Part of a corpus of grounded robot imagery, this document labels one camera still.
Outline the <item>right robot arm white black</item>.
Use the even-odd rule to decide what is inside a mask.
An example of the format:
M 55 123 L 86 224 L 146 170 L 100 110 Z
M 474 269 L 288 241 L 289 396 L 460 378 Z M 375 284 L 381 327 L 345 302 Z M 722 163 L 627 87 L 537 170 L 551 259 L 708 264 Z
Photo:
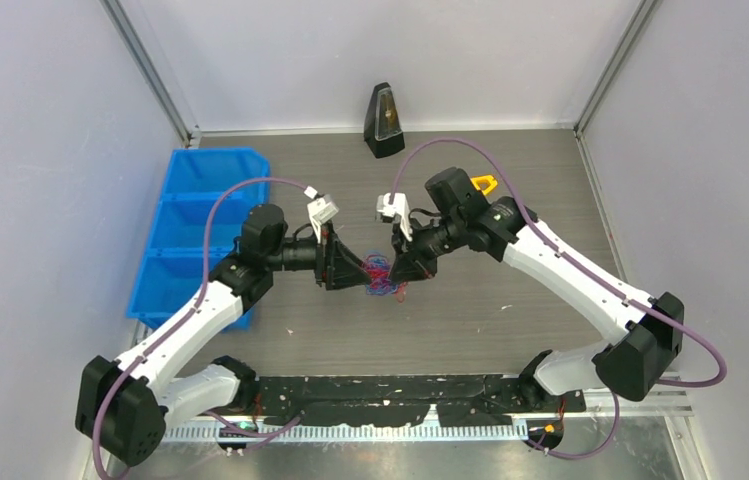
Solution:
M 392 282 L 431 279 L 439 257 L 468 247 L 540 282 L 601 335 L 585 347 L 539 353 L 520 374 L 527 406 L 546 410 L 566 393 L 601 387 L 629 401 L 650 393 L 682 349 L 680 332 L 659 318 L 682 322 L 677 297 L 655 298 L 614 277 L 560 240 L 534 212 L 519 210 L 514 198 L 488 200 L 461 168 L 431 177 L 425 189 L 437 209 L 426 225 L 411 219 L 405 194 L 377 200 L 379 218 L 393 225 Z

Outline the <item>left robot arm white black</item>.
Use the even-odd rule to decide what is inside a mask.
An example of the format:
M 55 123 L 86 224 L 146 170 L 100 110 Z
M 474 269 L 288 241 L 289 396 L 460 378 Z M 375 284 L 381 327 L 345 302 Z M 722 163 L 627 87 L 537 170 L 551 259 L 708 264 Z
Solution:
M 220 406 L 248 412 L 258 382 L 241 361 L 222 357 L 188 378 L 175 376 L 210 339 L 252 309 L 279 271 L 310 271 L 326 290 L 369 284 L 363 262 L 333 228 L 337 212 L 327 196 L 311 201 L 312 233 L 296 238 L 287 236 L 280 207 L 252 208 L 233 250 L 208 270 L 174 318 L 113 360 L 93 358 L 82 371 L 75 426 L 93 441 L 94 452 L 107 451 L 135 467 L 170 427 Z

